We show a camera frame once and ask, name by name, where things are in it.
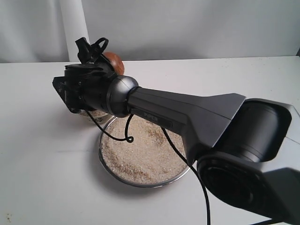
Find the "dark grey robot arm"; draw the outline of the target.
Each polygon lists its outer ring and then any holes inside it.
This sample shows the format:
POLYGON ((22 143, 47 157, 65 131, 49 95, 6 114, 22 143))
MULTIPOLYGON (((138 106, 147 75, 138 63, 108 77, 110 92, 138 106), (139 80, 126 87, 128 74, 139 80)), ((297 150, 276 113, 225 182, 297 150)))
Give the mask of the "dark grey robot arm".
POLYGON ((104 56, 106 38, 76 41, 80 63, 65 67, 72 113, 136 115, 182 137, 188 166, 219 200, 268 218, 300 222, 300 115, 292 105, 240 94, 198 97, 145 89, 104 56))

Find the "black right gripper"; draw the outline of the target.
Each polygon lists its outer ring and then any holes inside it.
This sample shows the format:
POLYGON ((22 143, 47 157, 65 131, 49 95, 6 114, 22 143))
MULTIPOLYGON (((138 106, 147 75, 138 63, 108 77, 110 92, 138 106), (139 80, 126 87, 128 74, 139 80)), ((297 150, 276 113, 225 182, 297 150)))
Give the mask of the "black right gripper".
POLYGON ((117 73, 112 64, 105 56, 93 57, 93 50, 85 37, 75 41, 78 48, 77 57, 81 63, 87 63, 91 66, 88 69, 88 77, 102 77, 103 79, 113 79, 117 73))

